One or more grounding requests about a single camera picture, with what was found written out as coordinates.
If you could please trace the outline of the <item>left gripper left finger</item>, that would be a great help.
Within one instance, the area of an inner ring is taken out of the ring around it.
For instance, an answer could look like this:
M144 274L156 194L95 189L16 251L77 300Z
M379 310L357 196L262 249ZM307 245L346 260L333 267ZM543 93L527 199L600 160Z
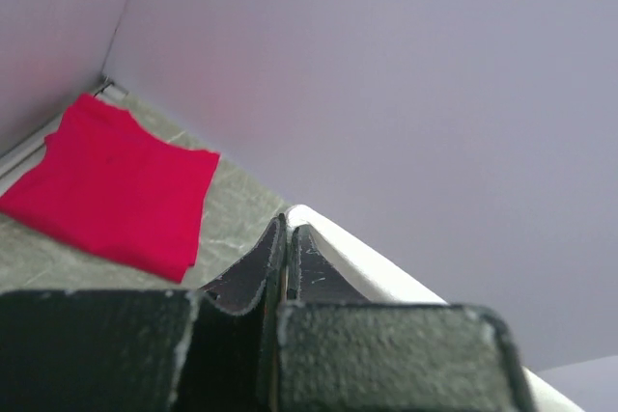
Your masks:
M266 411L286 221L198 289L1 296L5 411Z

